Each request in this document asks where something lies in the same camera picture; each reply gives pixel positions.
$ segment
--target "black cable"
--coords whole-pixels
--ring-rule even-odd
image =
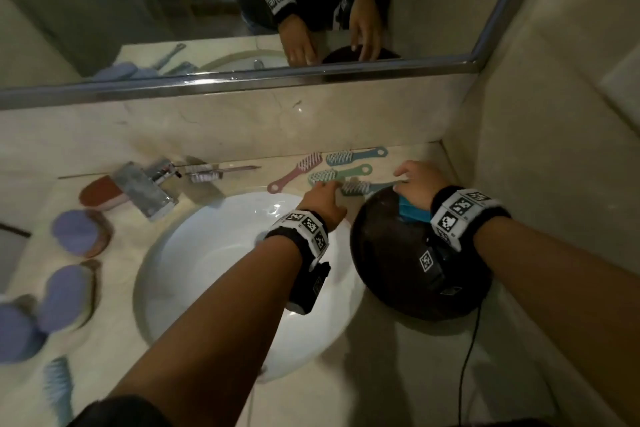
[[[467,357],[465,358],[465,362],[462,363],[462,371],[460,372],[460,384],[458,385],[458,427],[462,427],[462,382],[465,381],[465,370],[467,369],[467,363],[469,362],[469,357],[471,356],[471,350],[474,349],[474,344],[476,343],[476,336],[478,334],[478,327],[480,326],[480,310],[482,309],[482,302],[478,306],[478,312],[476,315],[476,326],[474,326],[474,333],[471,336],[471,344],[469,345],[469,350],[467,351]]]
[[[29,232],[21,230],[20,228],[12,227],[11,225],[5,225],[4,223],[0,223],[0,230],[4,230],[5,232],[13,233],[25,238],[31,237],[31,234]]]

